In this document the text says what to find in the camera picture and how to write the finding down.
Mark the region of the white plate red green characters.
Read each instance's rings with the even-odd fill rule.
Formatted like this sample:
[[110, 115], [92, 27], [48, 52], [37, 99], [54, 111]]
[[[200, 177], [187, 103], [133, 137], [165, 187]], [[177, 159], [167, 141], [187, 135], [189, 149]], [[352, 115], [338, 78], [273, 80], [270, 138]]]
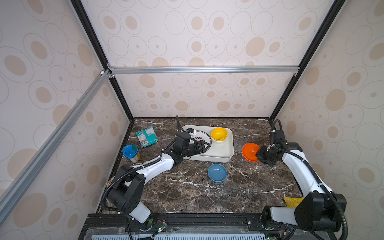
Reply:
[[197, 130], [197, 134], [196, 134], [196, 136], [193, 139], [195, 139], [197, 142], [199, 142], [199, 141], [206, 141], [207, 143], [210, 143], [211, 146], [212, 146], [212, 139], [211, 139], [211, 137], [207, 133], [205, 133], [203, 131], [198, 131]]

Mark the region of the yellow bowl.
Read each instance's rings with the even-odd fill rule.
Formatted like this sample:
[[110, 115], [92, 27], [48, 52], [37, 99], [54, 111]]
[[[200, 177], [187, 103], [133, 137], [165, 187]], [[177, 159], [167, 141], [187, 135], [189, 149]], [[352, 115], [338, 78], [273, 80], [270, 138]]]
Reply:
[[211, 131], [211, 138], [214, 142], [224, 142], [228, 137], [228, 131], [225, 128], [214, 128]]

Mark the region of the orange bowl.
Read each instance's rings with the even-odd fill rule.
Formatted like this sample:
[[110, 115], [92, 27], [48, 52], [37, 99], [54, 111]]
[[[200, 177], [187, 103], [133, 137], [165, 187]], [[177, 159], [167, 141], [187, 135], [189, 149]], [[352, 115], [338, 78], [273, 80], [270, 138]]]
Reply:
[[254, 143], [247, 143], [242, 148], [243, 157], [249, 162], [258, 162], [258, 157], [256, 156], [259, 151], [260, 146]]

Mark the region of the blue bowl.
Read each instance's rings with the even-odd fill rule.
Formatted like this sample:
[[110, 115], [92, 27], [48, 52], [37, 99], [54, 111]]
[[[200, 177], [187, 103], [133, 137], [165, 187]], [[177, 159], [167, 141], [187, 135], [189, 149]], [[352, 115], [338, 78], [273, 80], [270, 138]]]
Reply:
[[215, 183], [222, 183], [227, 179], [228, 171], [221, 164], [213, 164], [208, 169], [209, 178]]

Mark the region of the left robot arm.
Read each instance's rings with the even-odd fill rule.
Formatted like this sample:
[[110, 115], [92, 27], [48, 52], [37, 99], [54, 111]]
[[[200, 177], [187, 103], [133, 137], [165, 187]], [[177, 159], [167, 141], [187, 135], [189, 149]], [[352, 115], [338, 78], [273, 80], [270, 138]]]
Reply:
[[157, 158], [141, 165], [121, 168], [103, 192], [101, 207], [122, 213], [141, 224], [151, 222], [152, 213], [141, 201], [145, 184], [182, 163], [185, 157], [203, 154], [211, 146], [212, 140], [206, 142], [189, 132], [179, 133]]

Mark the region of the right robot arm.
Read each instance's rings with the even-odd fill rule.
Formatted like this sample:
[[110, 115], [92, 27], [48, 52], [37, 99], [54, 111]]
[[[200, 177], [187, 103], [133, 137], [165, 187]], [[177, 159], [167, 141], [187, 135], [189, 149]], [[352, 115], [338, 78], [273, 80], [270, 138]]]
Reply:
[[316, 238], [319, 238], [318, 232], [341, 231], [340, 239], [347, 239], [346, 198], [342, 194], [336, 194], [325, 184], [307, 161], [298, 143], [280, 141], [270, 147], [262, 146], [256, 157], [259, 162], [271, 167], [279, 161], [286, 164], [304, 197], [295, 208], [266, 206], [261, 217], [265, 227], [284, 223], [309, 231]]

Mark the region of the white plastic bin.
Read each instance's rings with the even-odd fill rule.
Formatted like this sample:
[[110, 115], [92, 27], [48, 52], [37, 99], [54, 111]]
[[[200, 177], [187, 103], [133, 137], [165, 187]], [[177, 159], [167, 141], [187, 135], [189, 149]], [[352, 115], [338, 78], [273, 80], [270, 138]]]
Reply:
[[[183, 126], [184, 130], [187, 130], [188, 128], [193, 128], [198, 131], [203, 131], [207, 133], [209, 136], [211, 136], [211, 131], [216, 127], [195, 126], [195, 125]], [[205, 162], [215, 162], [215, 163], [229, 162], [234, 155], [234, 139], [233, 139], [233, 132], [228, 128], [225, 128], [225, 129], [228, 131], [228, 137], [224, 142], [218, 143], [212, 140], [212, 146], [206, 153], [195, 155], [192, 157], [185, 157], [185, 160], [190, 159], [194, 161], [205, 161]]]

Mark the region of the green snack packet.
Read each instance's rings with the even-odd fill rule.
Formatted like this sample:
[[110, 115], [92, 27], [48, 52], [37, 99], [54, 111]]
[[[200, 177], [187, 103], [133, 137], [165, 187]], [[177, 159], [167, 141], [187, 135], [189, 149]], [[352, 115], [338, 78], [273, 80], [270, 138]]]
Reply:
[[136, 132], [136, 136], [139, 139], [142, 148], [158, 142], [158, 138], [153, 127]]

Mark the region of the yellow snack bag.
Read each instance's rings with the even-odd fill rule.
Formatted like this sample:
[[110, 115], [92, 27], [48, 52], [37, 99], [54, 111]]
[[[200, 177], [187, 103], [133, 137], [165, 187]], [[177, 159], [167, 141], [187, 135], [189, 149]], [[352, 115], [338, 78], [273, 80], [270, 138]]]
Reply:
[[297, 208], [304, 198], [284, 197], [284, 201], [288, 208]]

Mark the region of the blue lidded cup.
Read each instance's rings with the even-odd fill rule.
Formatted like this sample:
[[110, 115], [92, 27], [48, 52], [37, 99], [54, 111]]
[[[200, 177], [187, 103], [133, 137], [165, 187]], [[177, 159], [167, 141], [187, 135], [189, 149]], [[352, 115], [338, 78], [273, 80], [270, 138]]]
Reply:
[[123, 148], [123, 157], [132, 163], [137, 163], [140, 159], [140, 147], [138, 145], [128, 145]]

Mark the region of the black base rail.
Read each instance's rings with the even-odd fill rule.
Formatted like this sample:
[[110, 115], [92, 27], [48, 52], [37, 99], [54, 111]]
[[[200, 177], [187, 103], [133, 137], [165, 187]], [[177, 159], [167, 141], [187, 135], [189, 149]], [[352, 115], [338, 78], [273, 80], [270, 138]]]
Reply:
[[80, 240], [323, 240], [335, 234], [303, 231], [295, 224], [253, 214], [154, 214], [139, 223], [123, 214], [90, 214]]

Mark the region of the horizontal aluminium rail back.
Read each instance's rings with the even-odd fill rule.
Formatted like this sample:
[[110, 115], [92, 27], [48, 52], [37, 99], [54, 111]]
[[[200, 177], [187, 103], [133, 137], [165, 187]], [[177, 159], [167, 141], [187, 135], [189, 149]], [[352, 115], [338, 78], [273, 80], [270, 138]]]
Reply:
[[112, 74], [297, 73], [299, 66], [111, 67]]

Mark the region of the aluminium rail left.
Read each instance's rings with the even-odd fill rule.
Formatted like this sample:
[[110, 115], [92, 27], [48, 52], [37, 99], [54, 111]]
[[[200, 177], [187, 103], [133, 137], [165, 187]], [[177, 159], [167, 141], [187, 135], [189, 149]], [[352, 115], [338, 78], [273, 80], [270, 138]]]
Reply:
[[111, 72], [111, 70], [105, 69], [99, 74], [73, 108], [70, 109], [59, 126], [52, 132], [50, 137], [32, 157], [31, 161], [24, 167], [21, 173], [10, 185], [5, 192], [5, 195], [1, 198], [1, 225], [4, 224], [5, 220], [16, 207], [22, 196], [68, 134], [69, 130], [71, 130], [85, 108], [94, 98], [97, 91], [110, 77]]

